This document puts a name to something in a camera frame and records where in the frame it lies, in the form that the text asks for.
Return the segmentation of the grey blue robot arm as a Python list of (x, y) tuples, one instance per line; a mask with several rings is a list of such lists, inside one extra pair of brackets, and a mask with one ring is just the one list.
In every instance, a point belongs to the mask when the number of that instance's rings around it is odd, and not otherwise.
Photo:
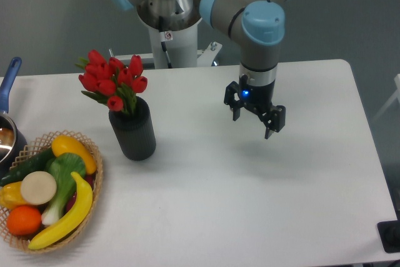
[(240, 47), (239, 79), (226, 87), (233, 119), (241, 109), (255, 114), (270, 137), (285, 125), (286, 109), (272, 103), (287, 0), (112, 0), (135, 9), (148, 28), (158, 69), (195, 67), (198, 24), (205, 22)]

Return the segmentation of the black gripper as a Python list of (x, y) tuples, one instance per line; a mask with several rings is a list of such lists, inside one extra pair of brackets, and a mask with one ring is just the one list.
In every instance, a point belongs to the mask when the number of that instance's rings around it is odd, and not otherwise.
[(232, 120), (240, 117), (241, 108), (257, 114), (265, 125), (265, 139), (269, 139), (273, 133), (278, 133), (286, 123), (286, 107), (272, 105), (272, 97), (275, 81), (265, 86), (254, 86), (250, 83), (250, 77), (242, 75), (239, 84), (231, 82), (225, 90), (224, 104), (232, 111)]

